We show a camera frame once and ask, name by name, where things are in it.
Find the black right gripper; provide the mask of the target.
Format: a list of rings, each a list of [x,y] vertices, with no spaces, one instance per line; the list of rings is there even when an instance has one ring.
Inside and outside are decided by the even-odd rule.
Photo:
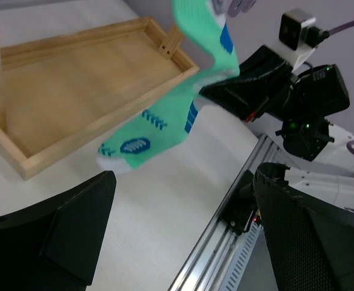
[[[239,75],[204,86],[199,94],[241,120],[257,116],[286,85],[293,67],[266,45],[239,65]],[[274,98],[268,114],[282,121],[275,134],[284,149],[313,161],[334,141],[326,116],[350,105],[349,93],[336,64],[321,65],[298,75],[296,82]]]

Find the mint green sport sock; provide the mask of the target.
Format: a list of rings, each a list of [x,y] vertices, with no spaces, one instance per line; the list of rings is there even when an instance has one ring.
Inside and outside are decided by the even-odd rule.
[[[239,62],[226,24],[230,1],[173,1],[175,24],[213,58],[213,65],[172,88],[120,127],[98,149],[104,170],[129,172],[185,141],[206,101],[206,85],[239,75]]]

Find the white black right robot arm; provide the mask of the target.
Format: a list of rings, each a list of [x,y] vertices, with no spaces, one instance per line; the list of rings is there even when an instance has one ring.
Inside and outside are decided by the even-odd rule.
[[[298,190],[354,212],[354,133],[329,121],[350,100],[336,65],[295,66],[267,46],[239,74],[204,85],[199,93],[245,122],[269,115],[278,128],[268,136],[296,164],[286,177]]]

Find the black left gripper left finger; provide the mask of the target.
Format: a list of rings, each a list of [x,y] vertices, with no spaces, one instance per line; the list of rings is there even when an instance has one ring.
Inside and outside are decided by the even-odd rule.
[[[0,216],[0,290],[92,284],[116,189],[112,171]]]

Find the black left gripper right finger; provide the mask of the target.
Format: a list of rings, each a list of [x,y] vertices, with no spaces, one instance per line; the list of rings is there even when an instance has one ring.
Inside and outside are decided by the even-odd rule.
[[[354,212],[285,181],[289,167],[258,166],[253,188],[279,290],[354,290]]]

